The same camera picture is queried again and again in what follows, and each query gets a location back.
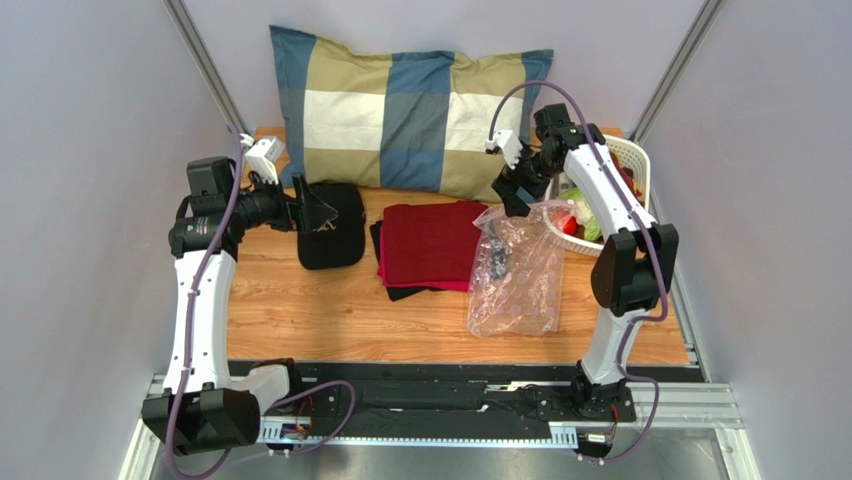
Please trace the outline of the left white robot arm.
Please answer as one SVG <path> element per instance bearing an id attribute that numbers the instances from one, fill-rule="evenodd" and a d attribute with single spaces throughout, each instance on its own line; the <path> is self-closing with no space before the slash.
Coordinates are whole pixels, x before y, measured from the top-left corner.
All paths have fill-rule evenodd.
<path id="1" fill-rule="evenodd" d="M 295 378 L 290 359 L 264 361 L 233 382 L 226 355 L 227 313 L 239 245 L 261 226 L 310 233 L 337 212 L 292 177 L 294 195 L 258 168 L 240 185 L 235 160 L 211 157 L 186 169 L 190 188 L 168 241 L 178 284 L 175 336 L 162 393 L 144 401 L 147 428 L 177 456 L 254 444 L 261 417 L 286 398 Z"/>

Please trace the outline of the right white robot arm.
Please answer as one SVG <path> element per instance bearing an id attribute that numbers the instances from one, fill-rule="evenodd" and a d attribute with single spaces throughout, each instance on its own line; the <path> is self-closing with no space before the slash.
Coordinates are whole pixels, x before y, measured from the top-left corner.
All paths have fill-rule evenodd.
<path id="1" fill-rule="evenodd" d="M 598 221 L 604 246 L 591 286 L 599 314 L 567 395 L 577 416 L 596 419 L 626 399 L 625 363 L 640 325 L 667 315 L 651 312 L 667 306 L 679 234 L 646 211 L 615 167 L 596 126 L 573 122 L 563 104 L 545 106 L 535 113 L 534 123 L 538 149 L 512 130 L 490 127 L 485 150 L 505 161 L 492 187 L 508 216 L 526 216 L 531 208 L 518 192 L 540 197 L 551 180 L 565 174 Z"/>

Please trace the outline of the clear zip top bag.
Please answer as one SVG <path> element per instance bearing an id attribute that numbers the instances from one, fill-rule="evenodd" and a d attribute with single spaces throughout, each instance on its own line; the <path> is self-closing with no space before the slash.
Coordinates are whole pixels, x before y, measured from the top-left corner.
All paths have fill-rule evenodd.
<path id="1" fill-rule="evenodd" d="M 572 201 L 549 200 L 531 205 L 526 216 L 509 217 L 498 205 L 474 220 L 480 237 L 468 288 L 471 334 L 558 330 L 566 251 L 561 227 L 575 210 Z"/>

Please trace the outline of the red toy lobster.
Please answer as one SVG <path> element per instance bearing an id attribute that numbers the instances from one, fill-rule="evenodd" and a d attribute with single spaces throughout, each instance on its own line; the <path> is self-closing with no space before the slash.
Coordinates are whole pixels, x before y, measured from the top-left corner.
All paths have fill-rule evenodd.
<path id="1" fill-rule="evenodd" d="M 634 171 L 630 168 L 623 167 L 621 165 L 619 156 L 615 152 L 610 152 L 610 158 L 614 163 L 622 180 L 629 187 L 632 194 L 636 197 L 636 199 L 640 202 L 641 205 L 644 205 L 643 193 L 635 180 Z"/>

